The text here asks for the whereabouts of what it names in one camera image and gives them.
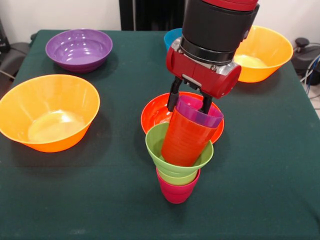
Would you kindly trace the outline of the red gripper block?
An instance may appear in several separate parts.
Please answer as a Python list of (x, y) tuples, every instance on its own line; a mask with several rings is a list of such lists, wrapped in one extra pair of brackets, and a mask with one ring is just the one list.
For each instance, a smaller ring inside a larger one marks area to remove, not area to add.
[(235, 62), (213, 68), (210, 64), (200, 63), (170, 47), (166, 55), (166, 67), (176, 77), (171, 85), (167, 109), (173, 112), (177, 105), (182, 79), (195, 84), (202, 91), (202, 107), (198, 110), (208, 114), (212, 98), (224, 97), (238, 82), (241, 66)]

